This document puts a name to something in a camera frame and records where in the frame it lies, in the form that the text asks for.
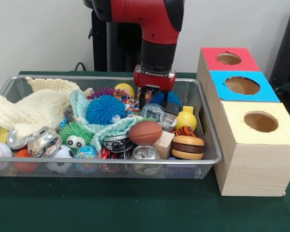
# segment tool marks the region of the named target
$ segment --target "knitted cloth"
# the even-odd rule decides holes
[[[25,138],[44,126],[55,129],[61,122],[65,107],[70,105],[70,93],[79,89],[76,83],[61,79],[26,77],[33,93],[17,103],[0,96],[0,126],[15,128],[18,138]]]
[[[70,102],[75,121],[80,127],[94,134],[90,144],[94,146],[98,152],[101,151],[101,143],[106,136],[124,135],[128,133],[130,128],[136,123],[136,118],[127,117],[106,126],[89,124],[86,120],[86,112],[90,101],[83,96],[81,91],[75,90],[70,95]]]

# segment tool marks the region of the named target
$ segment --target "orange ball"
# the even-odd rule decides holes
[[[15,157],[31,158],[31,154],[28,152],[27,149],[23,149],[23,150],[18,151],[15,154]],[[37,163],[30,163],[30,162],[15,162],[15,166],[22,173],[33,173],[38,168]]]

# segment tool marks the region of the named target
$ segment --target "wire mesh basket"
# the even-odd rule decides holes
[[[49,76],[36,75],[32,78],[48,79]],[[131,77],[97,77],[97,76],[56,76],[78,84],[84,91],[89,87],[100,89],[114,87],[119,83],[131,85],[137,92]],[[183,105],[193,106],[198,121],[196,135],[204,140],[204,156],[202,160],[132,160],[132,159],[60,159],[60,158],[1,158],[4,169],[0,176],[23,177],[119,177],[119,178],[194,178],[202,179],[213,164],[222,157],[220,144],[215,131],[202,86],[195,79],[177,79],[173,88]],[[18,102],[32,93],[31,86],[24,76],[15,76],[6,81],[0,95],[10,102]],[[67,168],[58,173],[48,169],[49,164]],[[21,172],[16,164],[35,165],[37,169],[31,173]]]

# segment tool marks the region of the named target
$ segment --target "teal knit fabric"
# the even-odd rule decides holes
[[[80,127],[94,134],[90,145],[94,146],[98,152],[101,151],[101,143],[106,136],[124,135],[136,123],[136,118],[127,117],[106,126],[89,124],[86,120],[86,112],[90,100],[87,100],[81,91],[75,90],[70,95],[70,101],[75,121]]]

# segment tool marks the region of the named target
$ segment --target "circular hole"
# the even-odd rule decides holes
[[[217,60],[221,63],[228,65],[235,65],[242,62],[242,59],[236,54],[232,54],[229,52],[222,53],[218,55]]]
[[[234,93],[254,95],[260,91],[260,86],[257,82],[242,76],[230,77],[225,81],[225,84]]]
[[[269,133],[278,128],[277,119],[262,111],[247,113],[244,121],[248,126],[260,132]]]

